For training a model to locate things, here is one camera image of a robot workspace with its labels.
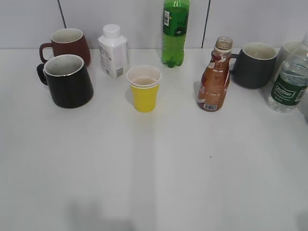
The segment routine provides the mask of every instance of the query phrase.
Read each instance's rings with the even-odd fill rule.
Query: dark gray mug
[[[84,60],[64,54],[37,67],[39,79],[48,85],[52,100],[60,107],[77,108],[93,96],[92,83]]]
[[[259,42],[247,43],[236,58],[231,71],[233,80],[238,85],[257,89],[265,86],[273,73],[277,53],[274,48]]]

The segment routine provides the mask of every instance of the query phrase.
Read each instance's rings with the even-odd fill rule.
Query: clear plastic bottle
[[[189,6],[189,0],[164,2],[162,62],[171,68],[181,66],[184,60]]]
[[[299,48],[284,61],[278,78],[269,94],[269,107],[276,112],[293,111],[308,86],[308,35]]]

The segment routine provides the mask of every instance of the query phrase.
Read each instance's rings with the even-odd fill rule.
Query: green plastic bottle
[[[184,60],[189,6],[189,0],[164,2],[162,62],[171,68],[181,66]]]

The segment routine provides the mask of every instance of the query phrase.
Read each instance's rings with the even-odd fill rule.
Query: soda bottle
[[[184,60],[189,6],[189,0],[164,2],[162,62],[171,68],[181,66]]]
[[[229,37],[217,39],[211,62],[202,75],[197,102],[205,111],[218,111],[225,100],[230,83],[229,61],[232,57],[232,43]]]

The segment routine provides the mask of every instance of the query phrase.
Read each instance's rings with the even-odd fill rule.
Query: white bottle
[[[103,71],[113,78],[125,74],[129,68],[127,38],[121,35],[120,27],[114,24],[104,26],[98,42]]]

